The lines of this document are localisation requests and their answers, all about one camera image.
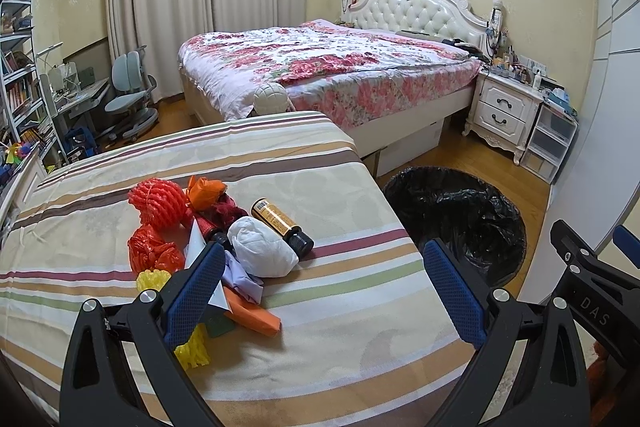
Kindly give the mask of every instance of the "floral bedspread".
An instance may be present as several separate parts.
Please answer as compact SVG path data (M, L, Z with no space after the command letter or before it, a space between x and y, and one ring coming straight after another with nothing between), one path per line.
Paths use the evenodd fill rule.
M297 110L324 112L342 129L459 90L480 67L446 44L321 20L199 35L178 58L225 120L247 117L255 88L278 82Z

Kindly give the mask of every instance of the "trash can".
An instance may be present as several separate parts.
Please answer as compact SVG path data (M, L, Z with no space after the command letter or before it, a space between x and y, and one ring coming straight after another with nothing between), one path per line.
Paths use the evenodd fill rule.
M490 287L504 286L522 266L524 222L493 185L455 169L413 167L391 178L383 193L420 251L441 238Z

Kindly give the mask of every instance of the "bedside table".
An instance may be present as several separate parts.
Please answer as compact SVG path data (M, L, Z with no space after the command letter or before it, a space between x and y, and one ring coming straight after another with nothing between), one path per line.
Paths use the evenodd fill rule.
M462 135L473 131L491 147L513 152L513 162L520 165L541 103L537 89L481 71Z

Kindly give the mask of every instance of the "tufted headboard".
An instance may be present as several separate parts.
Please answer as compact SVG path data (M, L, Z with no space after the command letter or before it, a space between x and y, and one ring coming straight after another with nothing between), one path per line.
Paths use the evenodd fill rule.
M486 21L471 12L467 0L358 0L344 17L363 30L409 30L485 49Z

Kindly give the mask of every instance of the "white round object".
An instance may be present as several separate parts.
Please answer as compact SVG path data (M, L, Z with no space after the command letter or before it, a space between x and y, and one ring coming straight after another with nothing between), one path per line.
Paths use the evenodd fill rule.
M289 95L287 90L276 82L258 87L254 94L254 109L259 116L287 112Z
M284 277L298 264L298 256L283 238L255 217L241 217L226 235L238 263L250 275Z

